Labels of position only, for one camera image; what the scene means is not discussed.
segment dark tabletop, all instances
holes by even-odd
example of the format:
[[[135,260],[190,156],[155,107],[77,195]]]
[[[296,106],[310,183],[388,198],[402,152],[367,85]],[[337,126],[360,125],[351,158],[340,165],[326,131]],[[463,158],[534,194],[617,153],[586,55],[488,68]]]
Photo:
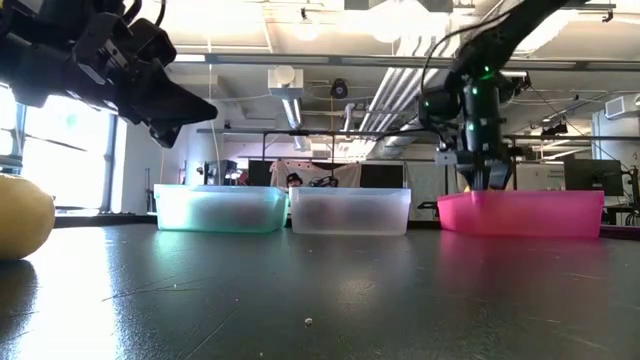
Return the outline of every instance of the dark tabletop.
[[[638,359],[639,259],[622,240],[58,229],[0,264],[0,358]]]

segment computer monitor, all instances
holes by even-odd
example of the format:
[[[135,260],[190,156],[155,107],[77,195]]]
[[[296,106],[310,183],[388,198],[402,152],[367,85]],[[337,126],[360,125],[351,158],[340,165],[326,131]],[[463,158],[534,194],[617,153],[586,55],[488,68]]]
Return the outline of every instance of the computer monitor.
[[[567,190],[603,190],[605,196],[624,196],[618,160],[565,160],[564,184]]]

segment translucent container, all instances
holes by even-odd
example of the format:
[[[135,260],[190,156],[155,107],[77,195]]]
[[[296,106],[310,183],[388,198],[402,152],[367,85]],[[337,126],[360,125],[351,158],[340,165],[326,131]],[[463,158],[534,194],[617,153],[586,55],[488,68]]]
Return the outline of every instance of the translucent container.
[[[287,194],[274,187],[155,185],[160,230],[265,233],[284,226]]]
[[[438,198],[445,230],[470,235],[596,238],[602,191],[472,192]]]
[[[302,234],[402,235],[410,189],[291,188],[293,231]]]

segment pink plastic bin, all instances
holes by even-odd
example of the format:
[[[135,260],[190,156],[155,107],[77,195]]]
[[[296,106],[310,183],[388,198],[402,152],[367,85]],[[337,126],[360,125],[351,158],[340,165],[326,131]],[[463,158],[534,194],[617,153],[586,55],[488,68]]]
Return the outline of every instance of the pink plastic bin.
[[[603,206],[602,191],[471,192],[438,198],[443,229],[470,235],[595,238]]]

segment cable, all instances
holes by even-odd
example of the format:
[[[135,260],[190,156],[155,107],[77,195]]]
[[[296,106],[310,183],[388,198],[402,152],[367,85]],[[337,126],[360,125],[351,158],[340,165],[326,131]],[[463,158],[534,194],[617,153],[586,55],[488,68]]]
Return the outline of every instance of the cable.
[[[211,82],[213,81],[213,65],[209,64],[209,99],[211,99],[211,94],[213,89],[211,88]],[[216,148],[216,162],[218,164],[218,169],[216,173],[218,174],[218,186],[222,186],[222,178],[220,176],[220,151],[218,148],[218,139],[216,139],[216,129],[214,127],[213,119],[211,119],[211,135],[213,136],[213,146]]]
[[[553,110],[554,113],[556,113],[557,116],[561,116],[561,114],[551,105],[549,104],[549,102],[547,101],[547,99],[544,98],[544,96],[542,96],[542,94],[540,94],[538,92],[538,90],[536,90],[536,88],[534,88],[532,85],[529,86],[533,91],[535,91],[535,93],[540,97],[540,99],[542,99],[542,101],[545,102],[546,105],[549,106],[549,108],[551,108],[551,110]],[[571,126],[571,128],[573,130],[575,130],[576,132],[578,132],[578,134],[580,134],[581,136],[585,136],[585,134],[578,130],[578,128],[576,128],[575,126],[573,126],[573,124],[571,124],[569,121],[565,121],[565,123],[569,126]],[[613,160],[618,160],[616,159],[613,155],[609,154],[608,152],[606,152],[600,145],[596,144],[595,141],[590,141],[591,144],[593,144],[593,146],[595,146],[596,148],[598,148],[600,151],[602,151],[605,155],[607,155],[608,157],[612,158]],[[622,167],[625,169],[625,171],[629,171],[629,168],[623,164],[622,162],[620,162],[620,165],[622,165]]]
[[[163,184],[162,173],[164,173],[164,148],[160,148],[160,153],[162,154],[162,158],[160,160],[160,184]]]
[[[333,96],[331,97],[331,131],[333,131]]]
[[[127,25],[131,24],[133,19],[135,19],[135,17],[138,16],[138,13],[140,13],[140,9],[142,9],[142,0],[133,0],[133,4],[129,10],[124,13],[122,20],[124,20]]]
[[[216,139],[216,129],[213,126],[213,120],[211,120],[211,135],[213,135],[213,146],[216,148],[216,162],[218,163],[216,174],[218,175],[218,186],[222,186],[222,176],[220,175],[220,171],[222,170],[220,168],[220,152],[218,151],[218,140]]]
[[[431,48],[431,51],[429,51],[429,55],[427,56],[427,61],[424,63],[424,67],[422,68],[422,76],[420,78],[420,85],[419,85],[420,86],[420,94],[424,97],[424,79],[425,79],[425,77],[427,75],[427,69],[429,68],[429,62],[431,61],[431,57],[433,56],[433,54],[436,51],[436,49],[438,48],[438,46],[442,45],[445,41],[447,41],[448,39],[450,39],[450,38],[452,38],[452,37],[454,37],[456,35],[465,33],[467,31],[475,30],[475,29],[481,28],[483,26],[489,25],[491,23],[494,23],[494,22],[496,22],[498,20],[501,20],[501,19],[505,18],[507,15],[510,15],[513,11],[514,11],[514,8],[511,8],[508,11],[505,11],[502,14],[494,17],[493,19],[489,19],[489,20],[483,21],[483,22],[475,24],[475,25],[471,25],[471,26],[467,26],[467,27],[462,28],[462,29],[458,29],[458,30],[456,30],[454,32],[451,32],[451,33],[445,35],[445,37],[443,37],[440,41],[438,41],[436,43],[436,45],[433,48]]]
[[[158,14],[158,18],[156,19],[156,26],[160,26],[162,24],[162,20],[164,20],[164,13],[166,11],[167,11],[167,0],[161,0],[160,13]]]

